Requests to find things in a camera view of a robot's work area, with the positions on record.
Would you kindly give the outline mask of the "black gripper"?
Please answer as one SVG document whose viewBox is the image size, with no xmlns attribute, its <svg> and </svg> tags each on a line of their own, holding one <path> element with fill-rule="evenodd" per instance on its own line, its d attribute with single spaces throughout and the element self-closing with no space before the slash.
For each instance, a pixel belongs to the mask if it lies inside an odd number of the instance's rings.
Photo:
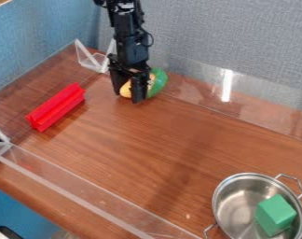
<svg viewBox="0 0 302 239">
<path fill-rule="evenodd" d="M 126 83 L 126 79 L 131 78 L 138 73 L 148 73 L 151 71 L 151 67 L 146 61 L 134 64 L 123 63 L 115 53 L 108 53 L 107 59 L 114 92 L 120 94 L 120 88 Z M 147 98 L 148 79 L 148 75 L 138 75 L 131 78 L 130 90 L 134 104 L 142 102 Z"/>
</svg>

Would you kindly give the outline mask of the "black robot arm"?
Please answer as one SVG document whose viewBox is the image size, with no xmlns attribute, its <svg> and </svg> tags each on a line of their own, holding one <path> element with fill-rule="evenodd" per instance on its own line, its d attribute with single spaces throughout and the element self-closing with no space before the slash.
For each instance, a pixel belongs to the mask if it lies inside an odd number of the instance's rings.
<svg viewBox="0 0 302 239">
<path fill-rule="evenodd" d="M 151 34 L 142 28 L 144 13 L 140 0 L 92 0 L 107 9 L 110 25 L 114 28 L 116 53 L 108 53 L 108 71 L 112 88 L 120 94 L 122 86 L 131 81 L 131 101 L 134 104 L 147 98 L 151 67 L 148 48 L 154 41 Z"/>
</svg>

